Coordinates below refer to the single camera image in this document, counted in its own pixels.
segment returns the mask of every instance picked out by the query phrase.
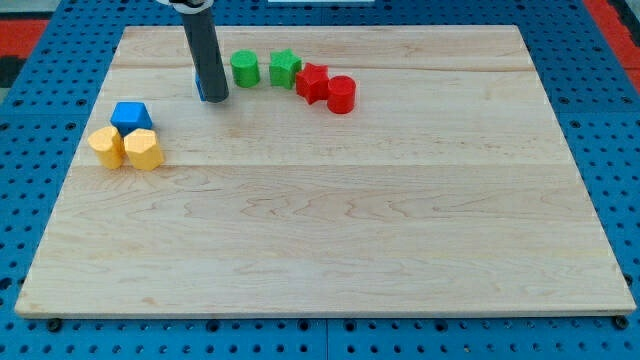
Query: wooden board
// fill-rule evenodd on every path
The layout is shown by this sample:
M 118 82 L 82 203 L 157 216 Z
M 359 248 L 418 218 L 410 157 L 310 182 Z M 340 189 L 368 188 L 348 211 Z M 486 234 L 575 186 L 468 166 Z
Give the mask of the wooden board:
M 635 308 L 518 29 L 218 29 L 263 81 L 200 103 L 181 28 L 128 28 L 17 302 L 25 317 L 484 317 Z M 293 48 L 337 116 L 268 85 Z M 167 162 L 87 134 L 147 103 Z

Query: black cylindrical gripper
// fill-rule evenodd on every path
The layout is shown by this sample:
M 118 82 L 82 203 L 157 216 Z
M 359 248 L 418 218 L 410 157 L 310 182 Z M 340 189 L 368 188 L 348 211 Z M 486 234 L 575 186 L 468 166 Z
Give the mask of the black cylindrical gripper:
M 221 102 L 229 96 L 229 88 L 224 75 L 211 8 L 197 14 L 180 14 L 180 16 L 182 16 L 196 73 L 200 77 L 200 88 L 204 99 L 213 103 Z

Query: green cylinder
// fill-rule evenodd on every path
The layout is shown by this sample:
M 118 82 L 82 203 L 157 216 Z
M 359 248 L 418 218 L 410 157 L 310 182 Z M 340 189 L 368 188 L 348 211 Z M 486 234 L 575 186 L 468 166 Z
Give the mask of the green cylinder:
M 258 56 L 251 50 L 238 50 L 231 55 L 233 81 L 239 87 L 249 88 L 260 82 Z

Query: red cylinder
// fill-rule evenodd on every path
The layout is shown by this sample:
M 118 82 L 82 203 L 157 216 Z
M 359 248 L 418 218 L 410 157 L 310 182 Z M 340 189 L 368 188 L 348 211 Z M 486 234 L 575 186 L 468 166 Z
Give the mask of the red cylinder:
M 329 80 L 329 98 L 327 107 L 336 114 L 346 114 L 356 104 L 356 82 L 346 75 L 335 76 Z

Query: red star block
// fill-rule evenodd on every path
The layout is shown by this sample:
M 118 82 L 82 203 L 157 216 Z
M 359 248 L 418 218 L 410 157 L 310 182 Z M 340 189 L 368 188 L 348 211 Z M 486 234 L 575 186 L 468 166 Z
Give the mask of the red star block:
M 296 74 L 296 92 L 307 99 L 309 105 L 329 98 L 329 67 L 306 63 L 304 70 Z

